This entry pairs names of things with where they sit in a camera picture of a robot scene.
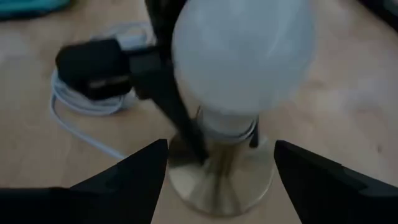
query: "white cable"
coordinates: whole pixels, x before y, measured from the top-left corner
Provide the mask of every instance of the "white cable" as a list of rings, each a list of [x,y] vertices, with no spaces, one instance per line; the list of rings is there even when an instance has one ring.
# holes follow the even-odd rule
[[[132,28],[140,28],[142,33],[137,35],[121,35]],[[151,44],[153,41],[152,28],[147,22],[118,24],[104,34],[96,35],[91,39],[103,39],[109,37],[115,37],[123,50],[131,50],[140,46]],[[62,82],[58,78],[58,72],[56,69],[51,77],[51,86],[52,96],[50,99],[50,112],[54,115],[58,124],[70,131],[76,137],[86,141],[88,144],[91,144],[108,155],[120,160],[126,158],[126,156],[121,154],[119,151],[93,139],[92,137],[63,121],[55,109],[55,102],[56,100],[59,100],[77,113],[90,116],[106,116],[132,106],[132,103],[137,99],[134,91],[131,91],[125,96],[117,96],[101,101],[91,101],[78,92],[70,89],[64,82]]]

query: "wooden table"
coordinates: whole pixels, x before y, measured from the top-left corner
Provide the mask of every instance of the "wooden table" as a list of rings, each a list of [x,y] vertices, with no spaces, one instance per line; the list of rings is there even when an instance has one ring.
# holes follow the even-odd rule
[[[356,1],[312,3],[318,43],[308,80],[291,100],[264,113],[262,132],[398,186],[397,34]],[[51,117],[50,75],[62,45],[126,21],[148,21],[144,1],[85,0],[40,19],[0,24],[0,187],[68,187],[115,164]],[[188,93],[185,99],[193,112],[196,102]],[[57,109],[125,154],[174,133],[150,101],[106,118]],[[189,210],[166,179],[153,223],[300,220],[277,175],[260,206],[226,220]]]

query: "lamp base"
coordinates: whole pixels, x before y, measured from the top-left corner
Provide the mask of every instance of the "lamp base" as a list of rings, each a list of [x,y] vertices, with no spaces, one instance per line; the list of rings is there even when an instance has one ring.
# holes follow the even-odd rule
[[[249,147],[206,140],[210,158],[201,166],[180,136],[169,147],[170,181],[189,206],[209,215],[237,216],[255,206],[274,174],[273,148],[264,142]]]

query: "metal bulb base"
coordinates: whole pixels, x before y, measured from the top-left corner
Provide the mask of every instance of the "metal bulb base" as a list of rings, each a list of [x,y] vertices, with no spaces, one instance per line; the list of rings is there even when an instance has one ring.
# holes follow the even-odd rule
[[[273,148],[250,139],[228,144],[206,139],[210,158],[201,166],[180,136],[169,147],[170,181],[190,207],[218,217],[238,216],[258,204],[274,174]]]

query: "light bulb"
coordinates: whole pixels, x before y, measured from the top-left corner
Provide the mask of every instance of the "light bulb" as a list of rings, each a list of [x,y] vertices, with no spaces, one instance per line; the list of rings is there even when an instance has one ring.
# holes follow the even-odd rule
[[[174,30],[176,74],[208,114],[249,121],[298,87],[313,42],[307,0],[190,0]]]

